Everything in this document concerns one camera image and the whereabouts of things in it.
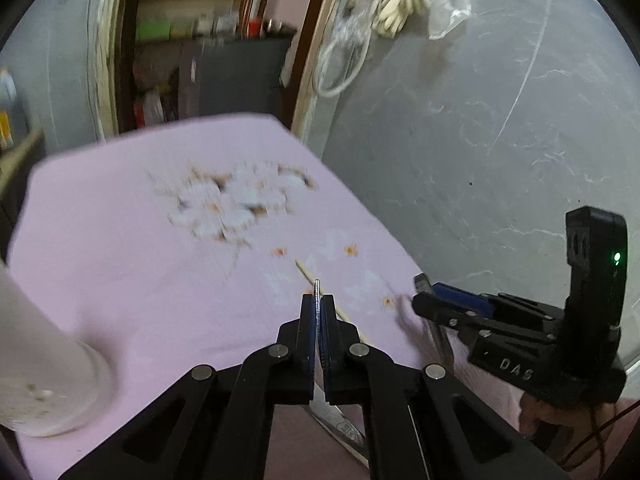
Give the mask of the person right hand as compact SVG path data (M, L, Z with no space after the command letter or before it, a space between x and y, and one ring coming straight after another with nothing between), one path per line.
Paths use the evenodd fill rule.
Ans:
M573 431L573 436L585 437L593 427L607 422L616 413L616 406L603 403L595 408L554 408L528 393L520 399L518 430L524 436L532 436L542 424L560 426Z

